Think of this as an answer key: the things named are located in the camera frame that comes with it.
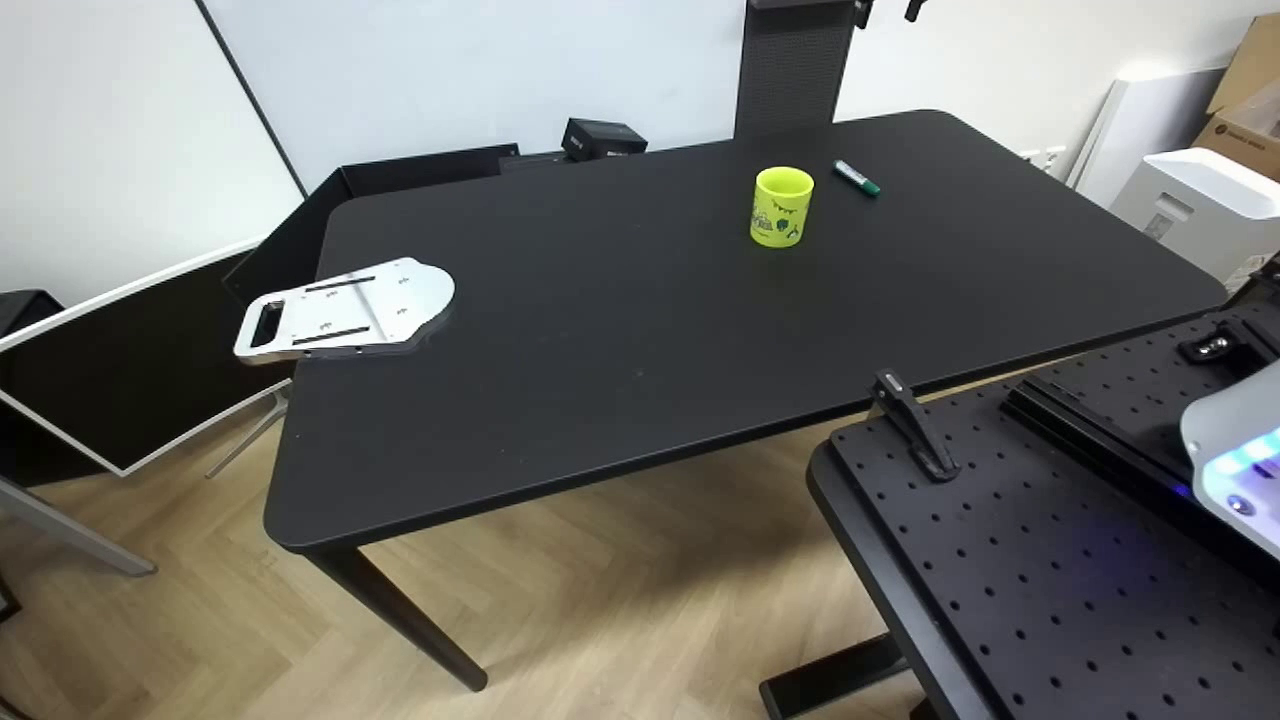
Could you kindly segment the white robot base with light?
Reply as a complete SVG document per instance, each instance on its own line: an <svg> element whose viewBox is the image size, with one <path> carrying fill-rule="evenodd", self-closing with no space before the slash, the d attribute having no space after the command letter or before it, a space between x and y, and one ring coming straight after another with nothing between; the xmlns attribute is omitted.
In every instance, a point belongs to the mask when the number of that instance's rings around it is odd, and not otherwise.
<svg viewBox="0 0 1280 720"><path fill-rule="evenodd" d="M1280 361L1179 414L1192 496L1280 559Z"/></svg>

